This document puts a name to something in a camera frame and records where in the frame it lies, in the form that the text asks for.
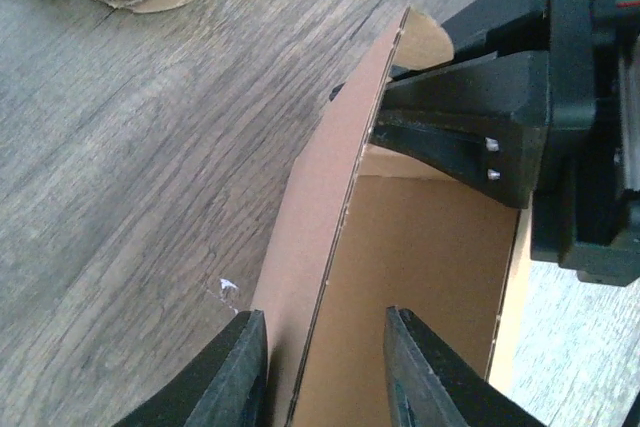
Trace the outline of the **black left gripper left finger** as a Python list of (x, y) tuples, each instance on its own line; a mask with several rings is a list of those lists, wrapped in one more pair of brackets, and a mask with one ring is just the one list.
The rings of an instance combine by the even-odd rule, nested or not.
[(239, 312), (171, 381), (118, 426), (261, 426), (268, 372), (260, 310)]

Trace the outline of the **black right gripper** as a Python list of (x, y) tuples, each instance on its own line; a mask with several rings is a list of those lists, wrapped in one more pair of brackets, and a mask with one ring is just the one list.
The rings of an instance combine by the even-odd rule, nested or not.
[(507, 207), (536, 188), (535, 259), (635, 282), (639, 0), (475, 0), (443, 27), (454, 64), (387, 83), (370, 143)]

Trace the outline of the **cardboard box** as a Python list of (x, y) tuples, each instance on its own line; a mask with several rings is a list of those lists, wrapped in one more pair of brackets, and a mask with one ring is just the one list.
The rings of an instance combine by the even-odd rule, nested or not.
[(269, 426), (389, 425), (390, 306), (413, 311), (494, 388), (511, 389), (528, 214), (369, 142), (390, 68), (452, 56), (432, 18), (405, 10), (293, 164), (252, 301), (267, 328)]

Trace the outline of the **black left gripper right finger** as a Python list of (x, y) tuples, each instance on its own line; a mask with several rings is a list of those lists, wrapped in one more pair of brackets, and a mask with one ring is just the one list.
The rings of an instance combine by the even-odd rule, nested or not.
[(409, 309), (389, 307), (384, 327), (393, 426), (540, 426), (479, 376)]

